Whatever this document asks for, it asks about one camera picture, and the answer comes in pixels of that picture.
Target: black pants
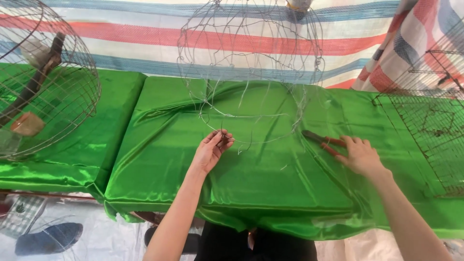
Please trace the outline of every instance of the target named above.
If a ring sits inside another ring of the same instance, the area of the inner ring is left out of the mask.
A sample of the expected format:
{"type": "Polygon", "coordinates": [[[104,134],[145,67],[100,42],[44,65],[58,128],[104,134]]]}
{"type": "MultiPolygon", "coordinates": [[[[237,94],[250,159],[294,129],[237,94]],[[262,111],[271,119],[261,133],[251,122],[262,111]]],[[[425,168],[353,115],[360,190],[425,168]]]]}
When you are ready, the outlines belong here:
{"type": "Polygon", "coordinates": [[[253,250],[248,231],[205,223],[195,261],[202,260],[305,260],[317,261],[314,241],[258,228],[253,250]]]}

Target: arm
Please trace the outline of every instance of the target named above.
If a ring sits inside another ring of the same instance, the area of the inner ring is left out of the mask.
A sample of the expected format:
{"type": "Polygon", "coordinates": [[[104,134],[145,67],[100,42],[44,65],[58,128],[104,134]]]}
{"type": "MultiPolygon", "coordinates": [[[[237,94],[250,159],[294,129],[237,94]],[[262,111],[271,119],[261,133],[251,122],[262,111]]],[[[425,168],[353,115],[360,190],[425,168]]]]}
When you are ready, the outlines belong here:
{"type": "Polygon", "coordinates": [[[377,189],[403,259],[452,261],[442,241],[401,192],[392,172],[382,165],[369,141],[342,138],[347,143],[348,157],[337,156],[337,159],[353,172],[366,177],[377,189]]]}
{"type": "Polygon", "coordinates": [[[233,145],[232,134],[213,131],[198,146],[174,201],[153,234],[144,261],[178,261],[198,206],[201,187],[222,153],[233,145]]]}

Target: left hand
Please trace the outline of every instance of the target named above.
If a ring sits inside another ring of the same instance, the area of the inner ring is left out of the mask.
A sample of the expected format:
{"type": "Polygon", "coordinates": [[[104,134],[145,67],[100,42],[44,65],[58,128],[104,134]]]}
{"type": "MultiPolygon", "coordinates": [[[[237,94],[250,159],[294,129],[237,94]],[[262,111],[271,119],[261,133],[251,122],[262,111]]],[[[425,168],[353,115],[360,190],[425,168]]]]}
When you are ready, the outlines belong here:
{"type": "Polygon", "coordinates": [[[227,130],[214,130],[200,142],[190,164],[190,170],[199,171],[206,176],[233,142],[232,134],[227,133],[227,130]]]}

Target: hand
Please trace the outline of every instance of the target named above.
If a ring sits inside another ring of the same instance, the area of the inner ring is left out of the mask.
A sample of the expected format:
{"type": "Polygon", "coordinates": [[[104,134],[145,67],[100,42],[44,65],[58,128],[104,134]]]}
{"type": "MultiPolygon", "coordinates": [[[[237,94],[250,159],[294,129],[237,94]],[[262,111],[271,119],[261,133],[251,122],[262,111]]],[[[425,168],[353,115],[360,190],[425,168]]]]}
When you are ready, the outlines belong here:
{"type": "Polygon", "coordinates": [[[340,138],[347,144],[348,157],[336,156],[335,158],[354,173],[363,175],[371,181],[380,176],[392,176],[391,171],[382,165],[377,151],[371,147],[368,140],[349,136],[341,136],[340,138]]]}
{"type": "Polygon", "coordinates": [[[195,152],[189,170],[207,175],[218,163],[222,153],[233,145],[234,139],[227,130],[215,130],[204,138],[195,152]]]}

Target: right hand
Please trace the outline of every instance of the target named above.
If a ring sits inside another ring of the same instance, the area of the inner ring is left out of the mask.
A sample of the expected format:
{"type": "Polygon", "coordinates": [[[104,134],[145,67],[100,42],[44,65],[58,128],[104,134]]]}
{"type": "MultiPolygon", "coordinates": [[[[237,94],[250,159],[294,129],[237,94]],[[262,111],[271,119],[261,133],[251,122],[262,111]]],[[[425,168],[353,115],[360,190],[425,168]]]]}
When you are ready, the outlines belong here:
{"type": "Polygon", "coordinates": [[[382,165],[377,151],[371,147],[368,140],[349,136],[341,136],[340,138],[347,144],[348,157],[336,156],[338,161],[354,173],[363,175],[371,181],[378,177],[392,177],[391,171],[382,165]]]}

